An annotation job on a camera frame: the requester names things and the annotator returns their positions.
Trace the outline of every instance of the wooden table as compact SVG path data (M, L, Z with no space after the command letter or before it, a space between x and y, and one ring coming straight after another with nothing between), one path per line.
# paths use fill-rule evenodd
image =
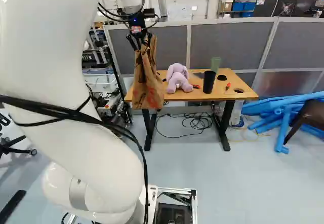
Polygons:
M223 116L220 119L216 114L213 115L213 120L218 130L223 149L230 151L230 146L226 137L226 129L229 126L229 120L233 111L236 100L257 100L258 94L255 93L244 81L241 80L230 68L220 68L215 78L213 91L211 94L203 92L204 80L195 76L195 73L204 73L207 69L191 69L189 70L189 82L192 85L199 85L200 89L194 89L192 92L186 93L181 89L177 89L174 94L165 94L165 101L226 101ZM159 70L160 78L166 78L167 70ZM220 81L217 76L225 75L226 80ZM227 83L230 83L230 88L225 91ZM125 97L126 102L132 102L133 86L128 90ZM144 150L149 151L151 147L152 137L155 129L157 113L150 117L148 109L142 109L145 127L147 131Z

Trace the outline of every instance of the green cup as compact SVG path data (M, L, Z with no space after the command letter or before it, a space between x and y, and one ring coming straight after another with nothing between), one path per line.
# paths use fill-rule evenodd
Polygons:
M220 57L213 57L212 58L212 63L211 63L211 71L214 71L217 73L218 68L221 64L222 59Z

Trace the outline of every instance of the table top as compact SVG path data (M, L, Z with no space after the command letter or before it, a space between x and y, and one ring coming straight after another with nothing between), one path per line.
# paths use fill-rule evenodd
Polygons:
M203 92L204 80L195 76L194 73L204 73L208 69L190 69L189 70L189 82L192 85L199 85L200 89L193 89L192 92L184 92L181 88L177 88L176 93L165 93L165 101L225 101L225 100L257 100L258 94L255 93L234 71L230 68L218 69L214 87L211 94ZM158 70L160 78L163 80L167 77L167 70ZM217 79L218 75L225 75L227 80L220 81ZM227 83L231 83L230 88L225 91ZM163 82L164 89L166 90L168 82ZM127 92L125 97L126 102L132 102L133 86Z

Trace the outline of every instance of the blue storage bin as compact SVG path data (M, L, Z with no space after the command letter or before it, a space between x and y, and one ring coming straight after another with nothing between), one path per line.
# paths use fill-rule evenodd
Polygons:
M232 6L232 11L242 11L244 8L244 3L234 2Z
M241 17L253 17L253 12L242 12Z
M243 10L254 10L255 5L256 5L255 3L246 2L244 3Z

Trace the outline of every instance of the hole in table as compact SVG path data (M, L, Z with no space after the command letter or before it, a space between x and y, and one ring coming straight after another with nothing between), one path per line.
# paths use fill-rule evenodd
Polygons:
M243 93L243 92L244 92L243 89L234 89L234 91L235 91L236 93Z
M219 76L217 76L217 79L219 81L225 81L225 80L227 80L227 77L225 75L223 75L223 74L220 74Z

